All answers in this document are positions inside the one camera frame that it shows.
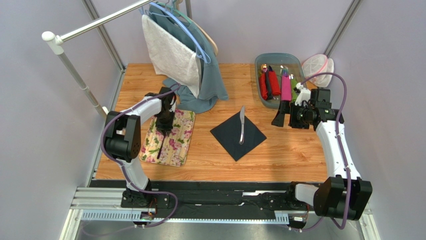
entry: black cloth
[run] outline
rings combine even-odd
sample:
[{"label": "black cloth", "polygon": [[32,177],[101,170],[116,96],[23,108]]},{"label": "black cloth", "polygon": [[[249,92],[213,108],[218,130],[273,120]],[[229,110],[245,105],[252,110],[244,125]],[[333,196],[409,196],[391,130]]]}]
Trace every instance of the black cloth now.
[{"label": "black cloth", "polygon": [[267,138],[247,117],[244,120],[244,143],[240,144],[241,120],[240,112],[210,130],[229,155],[238,161]]}]

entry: plastic bin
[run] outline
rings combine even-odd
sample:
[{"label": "plastic bin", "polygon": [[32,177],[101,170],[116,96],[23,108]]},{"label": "plastic bin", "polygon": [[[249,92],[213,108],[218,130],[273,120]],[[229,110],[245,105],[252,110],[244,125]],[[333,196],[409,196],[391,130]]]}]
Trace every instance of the plastic bin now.
[{"label": "plastic bin", "polygon": [[[293,74],[294,80],[292,81],[291,85],[296,85],[296,83],[300,83],[305,79],[302,66],[300,61],[295,56],[288,53],[264,53],[256,57],[256,60],[254,61],[254,70],[256,74],[257,94],[259,95],[260,101],[263,105],[271,109],[278,109],[280,107],[280,100],[271,99],[266,101],[262,98],[261,95],[259,77],[262,75],[262,65],[264,64],[271,66],[275,71],[280,87],[281,75],[283,74],[283,68],[281,68],[281,66],[284,68],[288,67],[289,74]],[[294,90],[292,91],[292,96],[294,100],[297,98]]]}]

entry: butter knife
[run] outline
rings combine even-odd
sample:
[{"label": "butter knife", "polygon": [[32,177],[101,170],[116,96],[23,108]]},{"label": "butter knife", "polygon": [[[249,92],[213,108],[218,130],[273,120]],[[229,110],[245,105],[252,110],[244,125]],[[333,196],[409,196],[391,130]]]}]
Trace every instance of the butter knife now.
[{"label": "butter knife", "polygon": [[239,144],[244,143],[244,118],[246,114],[246,106],[242,106],[241,111],[239,112],[239,119],[241,120],[241,136],[239,137]]}]

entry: gray-blue garment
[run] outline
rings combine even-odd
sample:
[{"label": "gray-blue garment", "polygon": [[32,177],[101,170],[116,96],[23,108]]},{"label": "gray-blue garment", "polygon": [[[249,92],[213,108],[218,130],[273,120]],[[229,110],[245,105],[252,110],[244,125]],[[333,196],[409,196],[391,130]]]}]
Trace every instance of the gray-blue garment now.
[{"label": "gray-blue garment", "polygon": [[[149,11],[151,13],[164,15],[160,9],[153,6],[149,8]],[[179,26],[171,22],[173,20],[170,20],[168,17],[158,16],[155,14],[151,14],[150,17],[152,20],[154,20],[154,22],[160,25],[180,42],[185,44],[192,51],[197,52],[194,42]],[[200,59],[202,77],[198,98],[195,98],[195,96],[186,86],[181,86],[180,89],[176,92],[180,99],[180,104],[177,106],[177,108],[181,110],[193,111],[196,114],[199,114],[212,109],[218,99],[228,100],[229,96],[222,80],[218,60],[216,59],[212,45],[195,24],[187,22],[182,23],[187,27],[201,48],[204,49],[205,53],[211,59],[210,63],[205,63],[202,59]],[[167,87],[170,87],[171,85],[175,84],[176,81],[171,78],[167,78],[163,81],[163,83]]]}]

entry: floral placemat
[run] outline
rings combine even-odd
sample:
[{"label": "floral placemat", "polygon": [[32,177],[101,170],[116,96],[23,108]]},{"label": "floral placemat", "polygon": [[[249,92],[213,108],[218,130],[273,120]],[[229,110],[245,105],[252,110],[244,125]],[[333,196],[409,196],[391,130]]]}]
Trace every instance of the floral placemat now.
[{"label": "floral placemat", "polygon": [[194,129],[195,113],[176,109],[174,112],[173,129],[165,137],[160,152],[163,134],[156,129],[156,117],[152,117],[146,133],[145,141],[140,150],[141,161],[180,167],[185,164]]}]

